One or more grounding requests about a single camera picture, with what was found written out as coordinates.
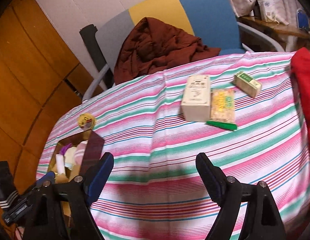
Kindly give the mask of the yellow sponge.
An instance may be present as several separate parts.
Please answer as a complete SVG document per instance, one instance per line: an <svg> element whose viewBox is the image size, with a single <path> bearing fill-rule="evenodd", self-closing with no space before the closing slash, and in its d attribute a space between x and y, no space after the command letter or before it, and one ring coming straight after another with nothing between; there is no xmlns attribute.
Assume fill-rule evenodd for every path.
<svg viewBox="0 0 310 240"><path fill-rule="evenodd" d="M66 173L56 175L55 177L56 184L68 183L71 180L73 180L73 178L79 175L80 165L74 165L71 170L66 167L65 172Z"/></svg>

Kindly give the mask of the pink striped sock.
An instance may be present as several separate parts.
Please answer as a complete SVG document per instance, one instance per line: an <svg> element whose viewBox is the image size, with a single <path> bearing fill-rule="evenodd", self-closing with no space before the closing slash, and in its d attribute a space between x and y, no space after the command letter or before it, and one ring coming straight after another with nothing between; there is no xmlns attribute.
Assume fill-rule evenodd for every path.
<svg viewBox="0 0 310 240"><path fill-rule="evenodd" d="M75 153L74 153L75 165L80 165L82 163L87 144L88 144L88 141L84 140L77 145Z"/></svg>

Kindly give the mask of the purple wrapper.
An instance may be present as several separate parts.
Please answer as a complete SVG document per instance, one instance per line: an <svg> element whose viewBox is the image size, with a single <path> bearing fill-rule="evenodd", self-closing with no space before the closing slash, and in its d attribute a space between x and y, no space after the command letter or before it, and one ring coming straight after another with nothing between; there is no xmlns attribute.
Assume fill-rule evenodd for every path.
<svg viewBox="0 0 310 240"><path fill-rule="evenodd" d="M65 155L66 151L67 151L69 148L71 148L71 147L72 147L72 144L71 144L71 143L69 143L69 144L63 146L63 147L60 149L59 154L60 154L60 155Z"/></svg>

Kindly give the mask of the gold shiny box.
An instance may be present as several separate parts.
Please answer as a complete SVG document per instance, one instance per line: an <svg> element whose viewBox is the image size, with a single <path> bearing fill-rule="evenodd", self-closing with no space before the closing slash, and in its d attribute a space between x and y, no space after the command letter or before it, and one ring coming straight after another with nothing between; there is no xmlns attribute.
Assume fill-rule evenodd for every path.
<svg viewBox="0 0 310 240"><path fill-rule="evenodd" d="M54 149L52 158L48 165L48 171L53 171L57 175L56 155L60 149L71 143L72 147L87 140L85 154L80 164L80 172L78 176L84 178L83 190L88 206L96 202L105 186L107 179L114 166L114 158L112 154L102 154L104 139L92 130L87 130L74 135L70 135L58 141Z"/></svg>

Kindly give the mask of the striped pink green tablecloth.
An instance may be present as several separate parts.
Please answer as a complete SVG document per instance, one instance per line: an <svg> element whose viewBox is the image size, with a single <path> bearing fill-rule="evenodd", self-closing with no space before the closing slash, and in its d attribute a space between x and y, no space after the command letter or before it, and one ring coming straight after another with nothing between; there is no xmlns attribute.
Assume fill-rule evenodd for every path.
<svg viewBox="0 0 310 240"><path fill-rule="evenodd" d="M37 167L48 170L57 143L80 132L83 113L113 154L112 173L92 215L106 239L204 239L219 207L195 167L204 152L242 183L265 181L286 228L310 204L310 153L297 90L290 79L292 53L218 56L139 77L75 107L52 129ZM262 83L250 98L235 90L236 131L187 122L180 109L186 80L210 76L212 88L230 88L236 73Z"/></svg>

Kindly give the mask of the yellow green cracker packet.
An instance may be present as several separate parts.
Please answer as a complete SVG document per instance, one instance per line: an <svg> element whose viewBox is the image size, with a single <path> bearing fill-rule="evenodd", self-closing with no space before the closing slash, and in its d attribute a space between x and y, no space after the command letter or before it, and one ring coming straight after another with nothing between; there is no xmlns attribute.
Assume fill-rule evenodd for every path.
<svg viewBox="0 0 310 240"><path fill-rule="evenodd" d="M206 124L229 131L237 130L233 89L212 89L210 119Z"/></svg>

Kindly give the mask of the beige medicine box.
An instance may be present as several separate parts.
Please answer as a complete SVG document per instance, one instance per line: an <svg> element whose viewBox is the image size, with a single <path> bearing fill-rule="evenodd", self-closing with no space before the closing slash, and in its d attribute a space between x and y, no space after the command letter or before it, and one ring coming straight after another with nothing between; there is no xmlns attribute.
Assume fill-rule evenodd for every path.
<svg viewBox="0 0 310 240"><path fill-rule="evenodd" d="M186 121L207 122L210 119L210 77L189 76L184 88L181 109Z"/></svg>

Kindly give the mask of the small green white box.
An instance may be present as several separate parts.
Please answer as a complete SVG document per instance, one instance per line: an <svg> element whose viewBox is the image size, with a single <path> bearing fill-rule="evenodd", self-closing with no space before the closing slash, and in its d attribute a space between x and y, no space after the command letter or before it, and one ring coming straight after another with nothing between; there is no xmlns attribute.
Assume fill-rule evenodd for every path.
<svg viewBox="0 0 310 240"><path fill-rule="evenodd" d="M251 98L256 98L262 90L262 84L243 71L234 75L233 84Z"/></svg>

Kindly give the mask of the red cloth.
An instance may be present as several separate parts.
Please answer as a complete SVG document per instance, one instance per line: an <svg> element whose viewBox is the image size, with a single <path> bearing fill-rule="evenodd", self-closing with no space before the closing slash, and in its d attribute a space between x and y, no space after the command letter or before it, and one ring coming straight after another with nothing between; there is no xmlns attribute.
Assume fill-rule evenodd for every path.
<svg viewBox="0 0 310 240"><path fill-rule="evenodd" d="M291 59L291 72L298 84L301 106L307 125L310 152L310 51L307 48L303 47L295 52Z"/></svg>

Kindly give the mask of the dark red jacket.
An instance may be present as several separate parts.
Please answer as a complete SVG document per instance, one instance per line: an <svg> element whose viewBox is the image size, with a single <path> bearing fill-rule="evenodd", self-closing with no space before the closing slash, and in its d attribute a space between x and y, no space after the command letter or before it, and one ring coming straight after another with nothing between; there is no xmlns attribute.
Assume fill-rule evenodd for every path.
<svg viewBox="0 0 310 240"><path fill-rule="evenodd" d="M144 17L122 44L114 68L117 85L219 55L221 48L156 18Z"/></svg>

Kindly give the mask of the wooden side shelf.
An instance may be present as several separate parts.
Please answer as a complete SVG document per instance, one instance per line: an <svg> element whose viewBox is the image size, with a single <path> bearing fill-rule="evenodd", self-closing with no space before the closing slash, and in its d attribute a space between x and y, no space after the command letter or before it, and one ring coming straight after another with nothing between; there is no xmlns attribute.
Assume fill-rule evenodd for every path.
<svg viewBox="0 0 310 240"><path fill-rule="evenodd" d="M239 22L249 25L252 28L267 30L276 34L287 36L295 36L303 39L310 39L310 35L303 30L294 27L293 25L283 25L281 23L267 23L255 17L243 16L237 19Z"/></svg>

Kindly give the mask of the blue round object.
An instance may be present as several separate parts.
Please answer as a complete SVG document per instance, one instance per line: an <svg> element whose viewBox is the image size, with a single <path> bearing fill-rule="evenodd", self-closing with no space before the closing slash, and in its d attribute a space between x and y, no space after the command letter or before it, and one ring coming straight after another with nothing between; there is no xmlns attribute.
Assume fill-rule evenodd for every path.
<svg viewBox="0 0 310 240"><path fill-rule="evenodd" d="M309 18L303 9L297 9L297 26L301 30L307 31L309 29Z"/></svg>

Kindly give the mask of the grey yellow blue chair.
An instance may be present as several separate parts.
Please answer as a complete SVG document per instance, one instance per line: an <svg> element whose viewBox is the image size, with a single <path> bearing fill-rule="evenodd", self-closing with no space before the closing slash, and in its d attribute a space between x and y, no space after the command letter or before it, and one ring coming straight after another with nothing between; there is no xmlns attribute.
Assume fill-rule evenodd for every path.
<svg viewBox="0 0 310 240"><path fill-rule="evenodd" d="M271 51L282 52L282 46L267 36L241 22L237 22L229 0L145 0L116 15L98 27L87 25L80 30L99 74L92 81L82 100L92 98L103 77L113 72L122 43L144 17L157 18L167 24L198 36L210 47L221 48L222 55L243 54L252 48L242 42L245 33L269 46Z"/></svg>

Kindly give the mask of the white tissue pack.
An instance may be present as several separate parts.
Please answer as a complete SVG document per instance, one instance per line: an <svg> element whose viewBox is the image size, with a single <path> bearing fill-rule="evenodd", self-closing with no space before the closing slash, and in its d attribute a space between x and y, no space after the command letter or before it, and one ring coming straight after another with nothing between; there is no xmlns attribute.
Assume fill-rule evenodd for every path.
<svg viewBox="0 0 310 240"><path fill-rule="evenodd" d="M267 23L276 23L276 9L273 0L257 0L260 8L261 18Z"/></svg>

